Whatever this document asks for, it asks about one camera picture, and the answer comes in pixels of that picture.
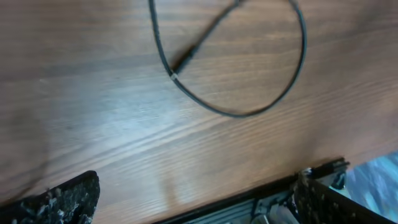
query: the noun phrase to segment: wire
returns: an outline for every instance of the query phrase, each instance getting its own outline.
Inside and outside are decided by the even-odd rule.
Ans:
[[[183,84],[180,83],[178,80],[178,75],[182,72],[182,70],[185,68],[186,65],[188,65],[189,61],[193,58],[193,56],[196,54],[202,43],[207,39],[207,37],[214,31],[216,26],[235,8],[239,6],[239,0],[234,0],[234,4],[230,5],[228,8],[226,8],[220,16],[218,16],[212,23],[212,25],[209,27],[209,29],[206,30],[205,34],[199,39],[199,41],[192,47],[189,48],[189,50],[183,55],[183,57],[177,62],[176,67],[174,69],[170,68],[169,63],[167,62],[166,56],[164,54],[162,42],[160,41],[160,33],[159,33],[159,25],[157,22],[157,13],[156,13],[156,6],[155,6],[155,1],[154,0],[148,0],[149,1],[149,10],[150,10],[150,17],[152,19],[152,28],[154,31],[154,37],[155,37],[155,42],[157,46],[157,50],[159,52],[160,60],[162,61],[162,64],[166,70],[166,72],[169,74],[169,77],[171,80],[174,82],[174,84],[179,88],[182,92],[184,92],[189,98],[191,98],[193,101],[198,103],[200,106],[214,112],[218,113],[223,116],[229,116],[232,118],[247,118],[250,116],[254,116],[257,114],[261,114],[269,109],[271,109],[273,106],[278,104],[284,96],[290,91],[290,89],[293,87],[294,83],[297,81],[299,74],[303,68],[304,65],[304,60],[305,60],[305,54],[307,52],[307,28],[305,25],[304,21],[304,16],[299,9],[298,4],[295,2],[295,0],[289,0],[289,3],[292,5],[294,11],[298,15],[298,21],[300,23],[300,28],[302,31],[302,46],[301,46],[301,54],[300,54],[300,60],[298,62],[297,68],[295,70],[295,73],[292,77],[292,79],[289,81],[285,89],[282,91],[282,93],[269,105],[256,109],[254,111],[250,111],[247,113],[239,113],[239,112],[227,112],[224,109],[219,109],[216,106],[213,106],[199,97],[197,97],[195,94],[193,94],[190,90],[188,90]]]

